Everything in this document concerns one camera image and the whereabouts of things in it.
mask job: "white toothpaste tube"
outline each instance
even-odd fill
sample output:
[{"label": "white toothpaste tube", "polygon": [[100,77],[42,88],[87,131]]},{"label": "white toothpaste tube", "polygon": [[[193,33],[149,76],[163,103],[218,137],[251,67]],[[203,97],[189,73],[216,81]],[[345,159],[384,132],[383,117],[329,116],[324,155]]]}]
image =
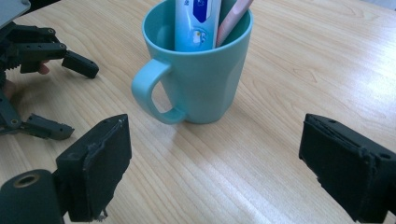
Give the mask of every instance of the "white toothpaste tube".
[{"label": "white toothpaste tube", "polygon": [[221,0],[176,0],[175,50],[213,49],[219,27]]}]

